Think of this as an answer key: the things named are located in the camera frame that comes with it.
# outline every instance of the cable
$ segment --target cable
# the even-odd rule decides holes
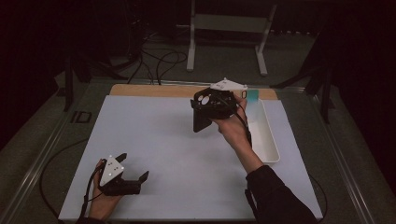
[[[176,50],[174,50],[174,49],[161,49],[161,50],[171,50],[171,52],[165,53],[161,58],[158,58],[157,56],[152,55],[152,54],[150,54],[150,53],[148,53],[148,52],[142,50],[143,53],[145,53],[145,54],[147,54],[148,56],[153,57],[153,58],[155,58],[155,59],[158,60],[158,63],[157,63],[157,66],[156,66],[156,70],[155,70],[155,71],[156,71],[156,78],[157,78],[157,81],[158,81],[158,84],[159,84],[159,85],[162,85],[161,80],[162,80],[163,76],[164,76],[169,70],[171,70],[172,68],[174,68],[178,63],[184,63],[184,62],[187,60],[187,54],[185,54],[185,53],[178,52],[178,51],[176,51]],[[170,62],[170,61],[166,61],[166,60],[164,59],[164,58],[166,58],[166,57],[168,57],[169,55],[172,55],[172,54],[176,54],[176,56],[177,56],[177,60],[176,60],[176,61]],[[180,60],[180,57],[179,57],[180,54],[184,56],[184,58],[183,58],[182,60]],[[160,64],[161,64],[161,63],[170,63],[170,64],[172,64],[172,65],[171,65],[168,69],[166,69],[164,72],[160,73],[159,71],[160,71]]]
[[[95,177],[96,173],[99,172],[104,167],[105,167],[105,164],[103,163],[102,165],[96,167],[95,170],[93,171],[93,173],[91,174],[90,180],[87,185],[87,190],[85,191],[85,195],[84,195],[84,204],[81,206],[81,213],[79,214],[79,217],[85,216],[85,212],[87,211],[88,202],[94,200],[95,198],[99,197],[102,194],[102,193],[100,193],[99,195],[96,195],[92,199],[90,199],[90,200],[88,199],[88,197],[90,196],[91,183],[93,181],[93,178]]]
[[[319,182],[318,182],[311,174],[308,174],[308,175],[309,175],[309,177],[310,177],[311,179],[313,179],[313,180],[315,181],[315,183],[317,183],[318,187],[320,188],[320,191],[323,193],[324,202],[325,202],[326,207],[324,208],[323,218],[322,218],[321,220],[318,221],[318,223],[320,223],[320,222],[322,222],[323,219],[327,216],[327,210],[328,210],[327,196],[326,196],[326,193],[324,192],[323,187],[319,184]]]
[[[238,103],[236,103],[236,104],[242,109],[242,111],[244,111],[245,117],[247,118],[246,125],[247,125],[247,127],[248,127],[248,116],[247,116],[246,110],[245,110],[244,107],[242,107],[240,104],[238,104]]]
[[[149,84],[153,85],[154,84],[154,76],[152,75],[151,71],[149,70],[149,66],[146,63],[143,63],[143,65],[146,66],[147,70],[148,70],[148,79],[149,79]]]
[[[57,153],[55,153],[53,156],[51,156],[49,158],[49,160],[47,161],[46,165],[43,168],[43,171],[41,172],[41,175],[40,175],[39,180],[38,180],[38,188],[40,190],[40,195],[41,195],[41,198],[43,199],[44,203],[46,204],[48,209],[51,211],[51,213],[56,217],[56,219],[58,219],[59,214],[55,211],[55,209],[52,207],[52,205],[50,205],[49,201],[47,200],[47,197],[44,194],[44,190],[43,190],[43,176],[44,176],[44,173],[46,172],[46,169],[49,166],[49,164],[52,162],[52,160],[55,159],[59,154],[61,154],[62,152],[66,151],[70,147],[74,147],[74,146],[76,146],[76,145],[78,145],[80,143],[88,141],[88,139],[89,138],[82,139],[82,140],[80,140],[80,141],[78,141],[76,143],[73,143],[72,145],[69,145],[69,146],[64,147],[61,150],[59,150]]]
[[[131,76],[128,78],[128,81],[126,84],[131,83],[132,78],[134,78],[134,76],[137,74],[137,72],[139,71],[140,67],[142,66],[143,63],[143,56],[142,53],[139,53],[139,62],[140,64],[137,66],[137,68],[134,70],[134,72],[131,74]]]

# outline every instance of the dark background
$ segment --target dark background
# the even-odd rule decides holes
[[[69,52],[82,51],[108,64],[109,56],[133,60],[148,24],[150,29],[176,37],[176,24],[190,23],[190,1],[111,2],[21,0],[2,4],[0,148],[58,90],[54,77],[64,70]],[[123,10],[130,17],[122,17]],[[262,1],[197,1],[197,11],[204,13],[260,16],[268,10]],[[393,1],[292,1],[279,4],[272,26],[276,35],[318,35],[304,66],[325,58],[332,68],[332,84],[339,87],[393,192],[395,13]]]

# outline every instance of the black jacket sleeve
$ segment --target black jacket sleeve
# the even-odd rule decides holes
[[[105,224],[105,222],[91,217],[81,217],[76,224]]]
[[[264,165],[249,173],[247,187],[256,201],[259,223],[318,223],[311,210],[285,186],[269,166]]]

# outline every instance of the chair leg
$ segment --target chair leg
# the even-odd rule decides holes
[[[326,69],[320,69],[318,72],[311,77],[308,84],[306,85],[304,91],[308,95],[315,95],[320,90],[320,87],[323,85],[325,81],[325,73]]]
[[[326,70],[325,80],[323,82],[322,102],[320,105],[320,114],[326,123],[329,122],[329,103],[330,103],[330,89],[332,83],[332,71]]]
[[[64,89],[65,89],[65,104],[64,112],[68,111],[70,105],[73,104],[73,69],[71,64],[71,56],[67,56],[64,61]]]
[[[273,89],[283,89],[285,87],[288,87],[289,85],[293,84],[296,81],[299,81],[305,77],[313,77],[318,73],[321,69],[323,69],[321,66],[317,66],[314,68],[309,69],[306,72],[300,72],[297,76],[291,77],[281,83],[275,84],[275,85],[270,85],[270,88]]]

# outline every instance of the table surface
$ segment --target table surface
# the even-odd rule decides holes
[[[152,179],[151,183],[143,186],[143,195],[135,195],[132,201],[129,200],[131,197],[122,200],[122,204],[120,205],[122,209],[120,209],[120,211],[116,210],[115,214],[113,214],[116,219],[130,219],[131,214],[133,214],[134,218],[141,218],[142,220],[151,220],[152,218],[162,220],[190,220],[191,218],[194,218],[194,220],[219,220],[219,218],[238,220],[238,218],[240,219],[241,217],[243,217],[242,219],[252,218],[248,205],[241,203],[246,201],[243,193],[239,196],[234,196],[238,194],[237,192],[239,191],[243,192],[243,189],[246,187],[243,186],[246,185],[246,181],[244,180],[246,174],[244,174],[235,155],[233,153],[228,153],[229,146],[225,141],[221,141],[223,139],[220,134],[215,134],[217,132],[216,127],[212,125],[212,127],[208,128],[208,132],[195,133],[191,137],[192,132],[186,130],[190,128],[190,126],[187,125],[187,123],[191,122],[190,117],[181,116],[183,118],[180,118],[179,116],[185,113],[190,114],[191,109],[186,109],[185,106],[182,106],[182,108],[179,107],[179,105],[184,105],[184,99],[182,99],[181,103],[177,98],[191,98],[197,91],[204,88],[207,87],[115,85],[110,92],[110,96],[107,96],[101,113],[99,114],[99,118],[96,121],[90,142],[81,158],[83,163],[80,163],[78,166],[75,175],[76,181],[73,180],[70,187],[69,193],[71,193],[71,196],[69,197],[68,195],[68,197],[66,197],[60,218],[73,218],[73,214],[77,211],[74,211],[75,208],[73,208],[71,204],[75,204],[75,201],[78,201],[80,198],[78,191],[81,189],[81,183],[85,184],[86,182],[86,177],[84,176],[88,175],[87,170],[89,170],[91,163],[94,164],[97,161],[95,157],[108,155],[107,153],[110,152],[109,148],[111,148],[111,152],[116,154],[122,153],[125,148],[129,148],[128,152],[131,152],[131,155],[133,155],[133,157],[129,159],[132,161],[127,160],[127,162],[125,162],[126,167],[128,167],[128,172],[125,173],[129,174],[124,174],[124,178],[133,179],[135,175],[144,172],[144,169],[149,169],[154,172],[148,178],[150,180]],[[274,103],[269,106],[270,108],[267,110],[269,111],[267,118],[270,123],[269,125],[273,126],[271,132],[277,133],[274,134],[274,140],[277,143],[281,161],[273,164],[272,167],[290,189],[296,192],[296,196],[305,202],[308,207],[311,207],[317,217],[321,217],[317,199],[313,193],[300,151],[295,144],[293,133],[287,121],[287,116],[284,114],[285,111],[282,104],[277,100],[274,90],[259,89],[259,93],[261,99],[267,100],[266,102],[269,103]],[[145,97],[119,98],[117,96]],[[152,98],[148,100],[145,99],[146,96],[152,96]],[[158,96],[166,96],[168,100],[166,103],[162,103],[163,100],[160,100]],[[159,115],[159,110],[155,109],[157,106],[161,109],[160,118],[157,118]],[[131,131],[131,125],[139,127],[139,133]],[[156,141],[149,141],[150,144],[154,144],[153,146],[147,146],[147,141],[139,140],[145,139],[145,136],[147,136],[145,130],[149,130],[150,133],[156,136]],[[130,140],[128,137],[125,138],[126,133],[134,133],[133,136],[139,134],[143,135],[139,135],[140,137],[137,137],[137,139]],[[169,133],[173,135],[176,133],[178,134],[168,139]],[[173,143],[173,141],[189,141],[190,144],[187,148],[185,147],[186,144],[181,144],[182,147],[180,147],[180,145]],[[202,147],[202,144],[216,147]],[[139,151],[134,150],[134,148],[144,148],[145,150]],[[213,158],[216,155],[218,161],[213,163]],[[171,162],[171,166],[169,166],[169,162],[166,163],[166,161],[169,160],[173,161]],[[184,168],[180,171],[179,169],[175,170],[175,167]],[[186,172],[193,176],[193,179],[187,178],[190,180],[187,182],[185,181]],[[196,183],[196,176],[200,176],[198,181],[202,181],[202,179],[208,179],[209,181],[206,180],[205,185],[200,185]],[[157,185],[161,185],[160,191],[158,191]],[[175,192],[175,189],[183,192],[186,191],[186,193],[183,194],[184,196],[182,198],[179,198],[179,191]],[[200,192],[199,198],[196,198],[197,195],[195,193],[189,193],[190,189]]]

